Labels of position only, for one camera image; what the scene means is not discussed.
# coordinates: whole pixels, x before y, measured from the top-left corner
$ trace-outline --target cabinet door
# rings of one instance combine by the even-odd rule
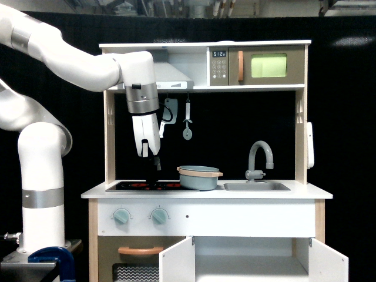
[[[308,252],[309,282],[348,282],[348,257],[316,239]]]
[[[193,237],[159,253],[160,282],[194,282],[195,250]]]

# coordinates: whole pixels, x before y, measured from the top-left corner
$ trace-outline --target faucet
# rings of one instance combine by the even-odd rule
[[[255,179],[261,179],[265,175],[262,170],[254,169],[254,159],[256,156],[256,151],[259,147],[262,147],[264,149],[266,155],[266,168],[274,168],[273,153],[271,152],[270,146],[264,141],[255,142],[255,144],[253,144],[251,147],[251,151],[249,152],[249,164],[248,170],[246,171],[246,178],[248,179],[247,183],[252,183]]]

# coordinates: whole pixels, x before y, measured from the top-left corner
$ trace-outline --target wooden frame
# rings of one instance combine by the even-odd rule
[[[295,145],[295,179],[307,184],[307,86],[308,86],[308,43],[304,54],[304,87],[296,89],[296,145]],[[119,45],[120,51],[128,45]],[[137,45],[131,45],[130,52],[136,51]],[[102,48],[109,53],[111,48]],[[115,100],[114,90],[104,91],[105,116],[105,181],[106,184],[116,180],[115,171]],[[325,201],[315,201],[316,239],[325,242]],[[296,255],[296,239],[293,238],[293,256]],[[90,282],[98,282],[98,200],[89,199],[89,274]]]

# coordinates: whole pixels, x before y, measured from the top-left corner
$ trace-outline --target black curtain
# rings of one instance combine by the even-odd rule
[[[162,19],[31,13],[62,31],[69,44],[98,55],[100,43],[217,42],[311,39],[308,121],[313,123],[315,166],[308,181],[334,195],[326,201],[326,243],[350,258],[351,281],[372,281],[375,236],[374,172],[376,18]],[[88,279],[88,203],[80,195],[104,181],[103,95],[73,86],[44,64],[0,46],[0,78],[40,102],[73,136],[63,158],[66,238],[82,239],[78,279]],[[160,95],[163,101],[166,94]],[[191,94],[193,138],[185,141],[185,94],[176,125],[162,140],[162,178],[177,179],[178,165],[218,167],[225,179],[244,178],[250,146],[264,140],[274,170],[268,179],[294,178],[294,93]],[[116,95],[117,178],[142,176],[124,96]],[[22,230],[18,133],[0,131],[0,234]],[[2,256],[9,248],[1,244]]]

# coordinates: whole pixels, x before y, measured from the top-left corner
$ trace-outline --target control knob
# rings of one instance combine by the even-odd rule
[[[169,218],[169,215],[164,209],[155,209],[152,212],[152,220],[156,224],[165,224],[166,220]]]
[[[129,220],[129,211],[126,209],[117,209],[113,213],[113,218],[120,224],[125,224]]]

